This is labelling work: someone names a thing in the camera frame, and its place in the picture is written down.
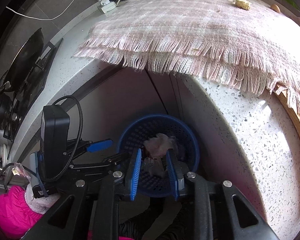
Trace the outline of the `left hand in glove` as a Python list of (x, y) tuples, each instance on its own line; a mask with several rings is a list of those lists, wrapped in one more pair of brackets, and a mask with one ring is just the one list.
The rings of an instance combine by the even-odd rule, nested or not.
[(60, 194), (55, 193), (49, 195), (48, 197), (35, 198), (31, 184), (28, 184), (25, 191), (25, 202), (29, 208), (41, 215), (44, 215), (47, 210), (49, 210), (57, 200), (61, 197)]

